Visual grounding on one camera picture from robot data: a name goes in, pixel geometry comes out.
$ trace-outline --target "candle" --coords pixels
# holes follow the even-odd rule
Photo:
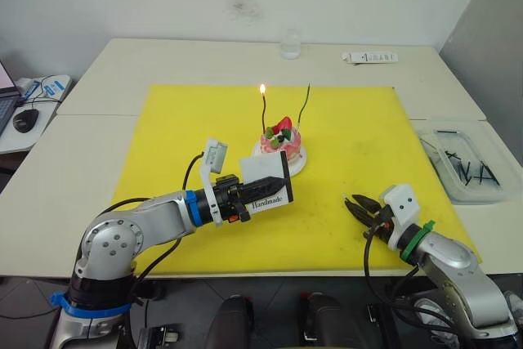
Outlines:
[[[261,112],[261,127],[262,127],[262,130],[261,130],[261,133],[264,134],[265,133],[265,109],[267,107],[267,103],[265,102],[265,91],[266,91],[266,87],[265,87],[265,84],[262,83],[260,85],[260,93],[261,93],[261,98],[263,99],[263,111]]]

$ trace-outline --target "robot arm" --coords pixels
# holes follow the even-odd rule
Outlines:
[[[259,202],[267,208],[293,201],[285,153],[264,154],[242,160],[263,168],[261,176],[246,184],[234,175],[217,178],[226,145],[209,140],[200,173],[202,190],[181,190],[147,199],[136,208],[102,213],[86,229],[66,293],[55,293],[51,301],[61,306],[60,318],[49,347],[59,349],[72,340],[99,338],[117,333],[130,309],[129,293],[136,279],[136,256],[146,249],[190,235],[204,224],[248,221]],[[278,204],[264,203],[282,195]]]
[[[423,269],[442,294],[440,306],[462,335],[483,343],[505,337],[516,341],[518,330],[507,302],[479,267],[474,252],[433,232],[433,221],[423,227],[417,225],[419,205],[409,185],[386,190],[382,195],[384,208],[363,195],[353,196],[359,204],[346,199],[349,211],[366,226],[379,226],[376,236],[390,250],[399,249],[401,259]]]

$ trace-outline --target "computer mouse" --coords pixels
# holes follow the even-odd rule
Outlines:
[[[38,119],[38,110],[24,110],[13,118],[13,127],[18,132],[29,132]]]

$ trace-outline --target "keyboard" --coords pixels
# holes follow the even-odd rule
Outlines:
[[[17,100],[18,97],[0,99],[0,134],[6,127],[7,123],[9,123],[9,120],[11,120]]]

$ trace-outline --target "yellow mat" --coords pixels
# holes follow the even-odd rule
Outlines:
[[[267,88],[266,125],[284,115],[297,121],[304,87]],[[140,115],[113,201],[181,189],[187,165],[212,136],[229,145],[222,175],[240,177],[239,159],[251,154],[262,129],[257,87],[153,86]],[[155,274],[361,270],[364,226],[342,195],[377,198],[388,186],[409,183],[420,222],[469,246],[472,242],[445,195],[391,87],[313,87],[302,116],[308,161],[293,177],[294,202],[249,222],[209,224],[185,237]],[[202,187],[197,166],[188,190]],[[137,259],[142,271],[170,244]],[[406,269],[380,240],[372,269]]]

